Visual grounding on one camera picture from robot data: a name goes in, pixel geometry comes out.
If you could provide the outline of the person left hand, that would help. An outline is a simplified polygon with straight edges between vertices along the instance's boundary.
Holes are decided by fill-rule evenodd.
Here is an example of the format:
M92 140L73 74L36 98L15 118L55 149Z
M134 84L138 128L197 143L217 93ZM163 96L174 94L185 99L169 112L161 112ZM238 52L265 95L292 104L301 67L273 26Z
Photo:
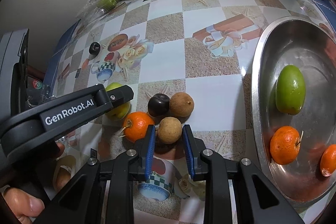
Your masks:
M60 167L54 174L56 174L56 179L52 186L56 192L59 192L70 180L71 174L63 167ZM4 190L2 195L20 223L32 223L31 218L37 217L45 208L41 199L21 189L9 187Z

